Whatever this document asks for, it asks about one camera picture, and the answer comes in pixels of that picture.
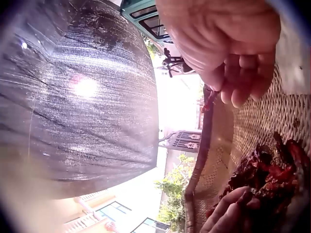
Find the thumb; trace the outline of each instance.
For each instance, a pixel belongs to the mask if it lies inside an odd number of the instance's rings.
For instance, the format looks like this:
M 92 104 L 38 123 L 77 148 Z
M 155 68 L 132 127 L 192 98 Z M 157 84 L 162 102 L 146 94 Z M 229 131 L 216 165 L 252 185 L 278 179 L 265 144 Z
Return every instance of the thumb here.
M 241 209 L 237 203 L 231 204 L 227 212 L 218 220 L 209 233 L 231 233 L 236 231 L 241 217 Z

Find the black shade net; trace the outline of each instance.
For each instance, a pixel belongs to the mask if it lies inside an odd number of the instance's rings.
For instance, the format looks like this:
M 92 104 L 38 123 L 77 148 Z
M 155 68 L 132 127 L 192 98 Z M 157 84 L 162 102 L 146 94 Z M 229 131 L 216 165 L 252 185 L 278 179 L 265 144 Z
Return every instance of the black shade net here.
M 1 43 L 2 146 L 42 159 L 62 198 L 154 168 L 156 82 L 138 30 L 103 1 L 29 4 Z

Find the decorative gate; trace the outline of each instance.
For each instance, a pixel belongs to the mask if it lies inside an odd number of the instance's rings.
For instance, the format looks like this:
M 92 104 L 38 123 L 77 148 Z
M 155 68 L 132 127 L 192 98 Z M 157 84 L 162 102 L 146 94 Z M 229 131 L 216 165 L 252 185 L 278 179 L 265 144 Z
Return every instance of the decorative gate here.
M 167 139 L 166 143 L 159 145 L 173 150 L 197 153 L 201 141 L 201 132 L 177 131 Z

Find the hand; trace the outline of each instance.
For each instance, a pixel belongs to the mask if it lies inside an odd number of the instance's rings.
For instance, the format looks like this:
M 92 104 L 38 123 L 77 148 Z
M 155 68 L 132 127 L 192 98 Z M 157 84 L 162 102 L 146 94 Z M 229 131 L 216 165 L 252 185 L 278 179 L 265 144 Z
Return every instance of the hand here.
M 156 0 L 185 62 L 224 103 L 260 99 L 274 71 L 279 15 L 264 0 Z
M 212 215 L 203 225 L 200 233 L 235 233 L 250 232 L 249 219 L 242 215 L 240 206 L 236 203 L 249 187 L 233 190 L 224 196 Z M 258 209 L 260 202 L 253 198 L 247 208 Z

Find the finger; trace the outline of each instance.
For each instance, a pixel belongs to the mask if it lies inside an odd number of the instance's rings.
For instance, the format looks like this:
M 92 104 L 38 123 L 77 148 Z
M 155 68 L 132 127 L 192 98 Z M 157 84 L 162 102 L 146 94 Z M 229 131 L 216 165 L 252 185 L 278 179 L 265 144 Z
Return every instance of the finger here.
M 218 220 L 209 233 L 228 233 L 235 231 L 240 217 L 241 210 L 238 204 L 231 204 L 226 213 Z
M 259 209 L 260 208 L 260 201 L 259 199 L 253 197 L 252 200 L 247 203 L 246 205 L 249 209 Z
M 252 88 L 252 80 L 257 77 L 257 70 L 241 69 L 240 82 L 232 92 L 231 101 L 234 107 L 241 107 L 249 98 Z
M 228 66 L 237 66 L 240 67 L 239 64 L 240 55 L 237 54 L 229 54 L 225 59 L 225 64 Z
M 225 64 L 223 63 L 212 71 L 199 72 L 199 75 L 204 83 L 213 87 L 215 91 L 220 91 L 225 80 Z
M 251 96 L 258 101 L 269 89 L 273 79 L 274 65 L 260 66 L 258 68 L 258 78 L 253 81 Z
M 253 82 L 251 96 L 258 101 L 269 89 L 273 79 L 275 50 L 271 53 L 258 55 L 258 79 Z
M 240 82 L 240 72 L 241 68 L 239 66 L 225 65 L 225 79 L 233 85 Z
M 226 213 L 228 207 L 232 203 L 235 203 L 247 190 L 249 190 L 249 187 L 241 187 L 225 195 L 217 205 L 212 215 L 207 219 L 207 221 L 203 225 L 202 230 L 206 232 L 210 231 L 212 227 L 218 222 L 218 220 Z
M 258 67 L 257 55 L 241 55 L 239 65 L 245 69 L 255 69 Z
M 251 233 L 251 221 L 248 217 L 244 221 L 244 231 L 243 233 Z
M 225 104 L 231 103 L 231 96 L 232 96 L 233 90 L 234 90 L 233 86 L 229 82 L 225 82 L 225 84 L 223 85 L 221 89 L 221 94 L 220 94 L 220 97 L 223 103 Z

